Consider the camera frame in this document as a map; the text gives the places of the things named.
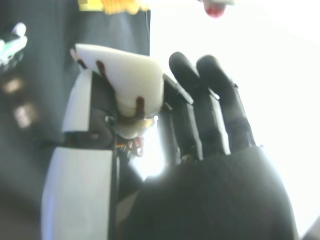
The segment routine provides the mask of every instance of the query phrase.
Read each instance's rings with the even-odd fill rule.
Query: dark background
[[[61,141],[69,93],[79,73],[70,57],[75,43],[149,55],[150,13],[79,12],[77,0],[1,0],[0,27],[23,22],[28,43],[14,70],[0,75],[0,239],[40,239],[42,189],[52,150]],[[15,94],[3,86],[19,79]],[[35,119],[19,128],[14,110],[29,104]]]

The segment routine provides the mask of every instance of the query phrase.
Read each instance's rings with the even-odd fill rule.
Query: black robotic finger
[[[182,162],[202,160],[202,144],[192,106],[193,100],[177,82],[166,75],[163,78],[164,107],[159,113],[159,125],[164,133],[169,134],[162,138],[166,147],[171,148],[167,151],[171,153],[168,159],[173,164],[178,164],[180,152]]]
[[[231,152],[256,145],[238,86],[225,74],[216,58],[206,55],[196,63],[202,81],[219,95]]]
[[[229,154],[229,140],[218,96],[209,90],[197,69],[181,52],[171,55],[169,66],[177,81],[194,100],[194,115],[204,157]]]

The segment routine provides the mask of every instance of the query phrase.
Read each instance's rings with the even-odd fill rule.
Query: dark gray floor
[[[1,239],[34,240],[52,152],[38,143],[62,139],[67,100],[79,73],[69,49],[87,43],[148,55],[149,36],[146,13],[79,12],[77,0],[1,0],[0,27],[16,22],[26,24],[28,43],[23,61],[0,76],[1,88],[12,79],[23,82],[14,95],[0,92],[0,232],[6,230]],[[21,129],[13,111],[25,104],[36,118],[32,127]]]

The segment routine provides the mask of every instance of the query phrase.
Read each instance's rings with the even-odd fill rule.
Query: red object
[[[211,6],[204,7],[205,12],[212,18],[219,18],[225,13],[226,5],[212,4]]]

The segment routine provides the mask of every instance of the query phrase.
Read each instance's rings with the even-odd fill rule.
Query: yellow object
[[[106,14],[128,12],[136,14],[147,11],[148,4],[142,0],[78,0],[80,11],[104,11]]]

